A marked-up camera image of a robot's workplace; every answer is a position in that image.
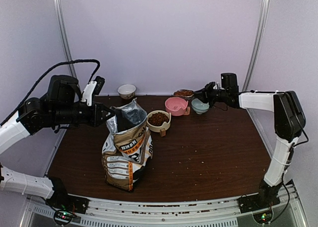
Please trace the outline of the pet food bag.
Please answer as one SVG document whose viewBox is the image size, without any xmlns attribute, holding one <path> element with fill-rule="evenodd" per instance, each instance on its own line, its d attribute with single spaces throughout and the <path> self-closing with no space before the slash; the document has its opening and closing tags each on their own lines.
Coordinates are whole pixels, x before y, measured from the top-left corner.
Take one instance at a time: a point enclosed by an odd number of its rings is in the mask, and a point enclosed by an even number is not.
<svg viewBox="0 0 318 227">
<path fill-rule="evenodd" d="M 107 184 L 132 192 L 153 157 L 147 112 L 134 98 L 111 107 L 115 116 L 106 121 L 109 134 L 102 147 L 102 166 Z"/>
</svg>

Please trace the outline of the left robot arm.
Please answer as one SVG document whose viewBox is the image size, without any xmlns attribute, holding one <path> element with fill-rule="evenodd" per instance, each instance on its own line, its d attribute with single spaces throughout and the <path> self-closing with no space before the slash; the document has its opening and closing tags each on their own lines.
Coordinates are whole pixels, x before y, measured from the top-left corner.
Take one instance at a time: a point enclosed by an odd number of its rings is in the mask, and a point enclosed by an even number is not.
<svg viewBox="0 0 318 227">
<path fill-rule="evenodd" d="M 69 126 L 85 124 L 98 127 L 115 113 L 102 103 L 94 102 L 105 83 L 97 76 L 84 91 L 80 91 L 78 80 L 72 76 L 54 75 L 49 88 L 41 98 L 26 98 L 17 110 L 0 126 L 0 151 L 5 152 L 15 143 L 36 134 L 44 128 L 55 132 Z M 71 205 L 63 182 L 59 178 L 35 177 L 0 167 L 0 188 L 52 200 L 60 209 Z"/>
</svg>

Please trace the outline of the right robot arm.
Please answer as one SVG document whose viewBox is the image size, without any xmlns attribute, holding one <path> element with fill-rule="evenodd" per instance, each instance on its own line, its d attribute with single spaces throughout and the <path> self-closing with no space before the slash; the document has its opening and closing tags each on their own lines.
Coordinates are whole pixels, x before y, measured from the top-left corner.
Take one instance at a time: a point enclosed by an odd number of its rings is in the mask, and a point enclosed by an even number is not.
<svg viewBox="0 0 318 227">
<path fill-rule="evenodd" d="M 210 82 L 194 92 L 194 97 L 212 107 L 216 102 L 236 109 L 255 109 L 272 112 L 276 146 L 271 163 L 259 185 L 255 204 L 265 208 L 277 196 L 283 185 L 283 175 L 291 164 L 294 148 L 304 134 L 306 118 L 293 91 L 239 91 L 234 73 L 221 74 L 221 86 Z"/>
</svg>

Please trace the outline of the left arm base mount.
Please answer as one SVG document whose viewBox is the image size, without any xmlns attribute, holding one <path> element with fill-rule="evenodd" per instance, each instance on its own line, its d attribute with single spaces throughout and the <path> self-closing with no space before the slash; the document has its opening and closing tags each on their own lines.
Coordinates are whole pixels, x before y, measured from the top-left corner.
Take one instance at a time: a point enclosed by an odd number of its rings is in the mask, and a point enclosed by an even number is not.
<svg viewBox="0 0 318 227">
<path fill-rule="evenodd" d="M 46 199 L 46 201 L 48 205 L 56 209 L 79 214 L 85 214 L 89 204 L 89 199 L 87 198 L 56 193 L 54 193 L 51 198 Z"/>
</svg>

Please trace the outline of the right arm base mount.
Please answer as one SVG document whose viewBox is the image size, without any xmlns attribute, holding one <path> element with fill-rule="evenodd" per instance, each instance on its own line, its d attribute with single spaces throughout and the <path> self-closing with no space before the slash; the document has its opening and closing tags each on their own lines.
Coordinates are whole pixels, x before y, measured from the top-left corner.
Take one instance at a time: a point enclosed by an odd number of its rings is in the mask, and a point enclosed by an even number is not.
<svg viewBox="0 0 318 227">
<path fill-rule="evenodd" d="M 242 195 L 237 202 L 242 214 L 269 208 L 272 203 L 265 200 L 260 194 Z"/>
</svg>

